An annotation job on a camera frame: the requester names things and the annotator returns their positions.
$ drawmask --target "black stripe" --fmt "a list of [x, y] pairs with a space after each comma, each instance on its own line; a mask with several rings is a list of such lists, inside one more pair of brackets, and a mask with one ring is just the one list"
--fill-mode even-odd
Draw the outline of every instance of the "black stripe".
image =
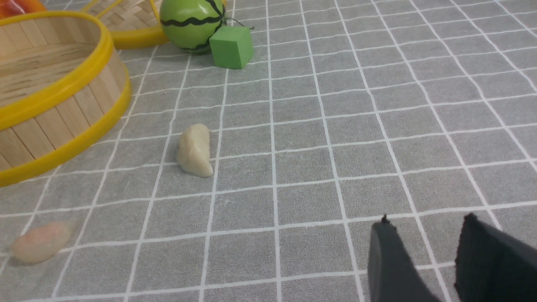
[[162, 20], [161, 19], [161, 24], [164, 25], [164, 26], [170, 26], [170, 25], [173, 25], [173, 26], [176, 26], [176, 27], [185, 27], [185, 26], [189, 26], [189, 25], [203, 25], [203, 24], [208, 24], [208, 23], [217, 23], [217, 22], [220, 22], [222, 21], [222, 19], [224, 18], [224, 15], [226, 14], [226, 7], [225, 6], [222, 6], [222, 11], [223, 12], [220, 12], [218, 10], [218, 7], [216, 6], [216, 3], [214, 3], [214, 0], [205, 0], [207, 1], [211, 7], [214, 9], [214, 11], [218, 14], [218, 17], [207, 17], [203, 20], [200, 20], [200, 19], [196, 19], [194, 17], [192, 18], [188, 18], [186, 19], [185, 21], [177, 21], [177, 20], [174, 20], [174, 19], [170, 19], [170, 20]]

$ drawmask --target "orange object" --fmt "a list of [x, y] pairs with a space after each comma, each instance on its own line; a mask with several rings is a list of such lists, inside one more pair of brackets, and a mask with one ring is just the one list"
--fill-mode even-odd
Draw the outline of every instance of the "orange object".
[[0, 0], [0, 19], [46, 10], [39, 0]]

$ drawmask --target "toy fruit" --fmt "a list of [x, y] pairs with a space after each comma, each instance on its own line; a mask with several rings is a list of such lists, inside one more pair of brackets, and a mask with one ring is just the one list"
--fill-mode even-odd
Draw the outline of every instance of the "toy fruit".
[[209, 50], [209, 38], [226, 25], [222, 0], [163, 0], [160, 19], [164, 34], [189, 52]]
[[39, 0], [0, 0], [0, 19], [46, 10]]

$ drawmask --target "beige clay lump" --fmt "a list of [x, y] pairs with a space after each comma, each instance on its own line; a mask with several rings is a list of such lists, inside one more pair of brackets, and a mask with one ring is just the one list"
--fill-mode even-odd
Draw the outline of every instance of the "beige clay lump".
[[213, 175], [209, 142], [210, 130], [204, 124], [194, 124], [181, 134], [177, 162], [185, 172], [199, 177]]

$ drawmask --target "wooden basket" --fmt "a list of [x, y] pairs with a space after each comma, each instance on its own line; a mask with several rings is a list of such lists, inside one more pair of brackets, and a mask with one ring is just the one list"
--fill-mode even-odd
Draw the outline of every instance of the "wooden basket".
[[143, 48], [168, 42], [158, 11], [162, 0], [92, 0], [81, 10], [108, 27], [116, 49]]
[[90, 147], [127, 108], [130, 80], [112, 37], [80, 12], [0, 20], [0, 186]]

